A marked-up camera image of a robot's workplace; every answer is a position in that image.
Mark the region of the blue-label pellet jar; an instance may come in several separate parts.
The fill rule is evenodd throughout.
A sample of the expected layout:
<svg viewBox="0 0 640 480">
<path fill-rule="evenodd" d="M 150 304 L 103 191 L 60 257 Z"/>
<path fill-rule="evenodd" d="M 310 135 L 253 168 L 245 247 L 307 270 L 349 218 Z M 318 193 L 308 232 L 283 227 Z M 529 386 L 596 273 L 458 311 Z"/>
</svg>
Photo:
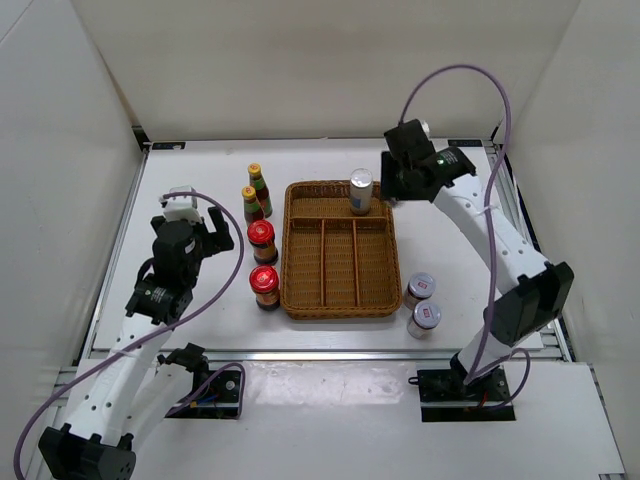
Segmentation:
<svg viewBox="0 0 640 480">
<path fill-rule="evenodd" d="M 373 194 L 373 175 L 365 168 L 358 168 L 350 175 L 349 202 L 355 215 L 367 214 Z"/>
</svg>

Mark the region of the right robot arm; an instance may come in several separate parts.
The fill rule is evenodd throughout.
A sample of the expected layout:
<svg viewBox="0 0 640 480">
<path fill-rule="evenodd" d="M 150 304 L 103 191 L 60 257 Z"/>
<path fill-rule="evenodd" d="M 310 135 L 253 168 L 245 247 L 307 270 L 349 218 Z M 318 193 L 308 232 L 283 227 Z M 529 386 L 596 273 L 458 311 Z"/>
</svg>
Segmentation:
<svg viewBox="0 0 640 480">
<path fill-rule="evenodd" d="M 381 154 L 382 198 L 432 203 L 489 269 L 483 326 L 450 361 L 450 390 L 464 400 L 476 397 L 485 377 L 558 316 L 574 280 L 567 263 L 551 263 L 500 210 L 485 203 L 486 191 L 475 165 L 457 147 L 431 151 L 414 170 L 388 151 Z"/>
</svg>

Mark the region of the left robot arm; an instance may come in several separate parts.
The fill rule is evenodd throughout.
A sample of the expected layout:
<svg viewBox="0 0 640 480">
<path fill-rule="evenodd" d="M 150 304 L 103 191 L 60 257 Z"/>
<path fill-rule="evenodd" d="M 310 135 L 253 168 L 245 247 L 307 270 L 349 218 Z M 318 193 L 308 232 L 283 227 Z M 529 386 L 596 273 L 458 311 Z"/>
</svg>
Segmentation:
<svg viewBox="0 0 640 480">
<path fill-rule="evenodd" d="M 174 405 L 208 392 L 212 375 L 203 348 L 187 344 L 160 353 L 184 322 L 203 260 L 244 246 L 231 236 L 238 223 L 224 207 L 213 204 L 208 218 L 212 230 L 188 197 L 165 200 L 162 215 L 152 219 L 152 256 L 139 269 L 109 357 L 76 378 L 93 384 L 65 423 L 39 439 L 53 478 L 130 478 L 138 449 Z"/>
</svg>

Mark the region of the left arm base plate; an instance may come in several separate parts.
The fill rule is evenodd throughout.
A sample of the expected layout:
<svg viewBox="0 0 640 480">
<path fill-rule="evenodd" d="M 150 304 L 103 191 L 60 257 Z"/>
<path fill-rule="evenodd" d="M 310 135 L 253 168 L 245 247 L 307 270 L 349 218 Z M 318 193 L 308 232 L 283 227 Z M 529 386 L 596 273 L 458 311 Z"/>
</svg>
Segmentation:
<svg viewBox="0 0 640 480">
<path fill-rule="evenodd" d="M 243 409 L 246 370 L 231 362 L 194 374 L 192 392 L 166 415 L 171 419 L 237 420 Z"/>
</svg>

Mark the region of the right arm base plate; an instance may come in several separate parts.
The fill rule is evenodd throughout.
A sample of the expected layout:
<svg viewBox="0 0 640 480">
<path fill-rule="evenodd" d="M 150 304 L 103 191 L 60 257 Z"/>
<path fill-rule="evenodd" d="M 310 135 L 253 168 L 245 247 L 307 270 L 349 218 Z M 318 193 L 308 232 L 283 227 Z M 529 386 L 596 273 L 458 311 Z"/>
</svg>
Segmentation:
<svg viewBox="0 0 640 480">
<path fill-rule="evenodd" d="M 423 423 L 511 422 L 516 420 L 505 371 L 463 386 L 451 369 L 422 369 L 408 379 L 418 388 Z"/>
</svg>

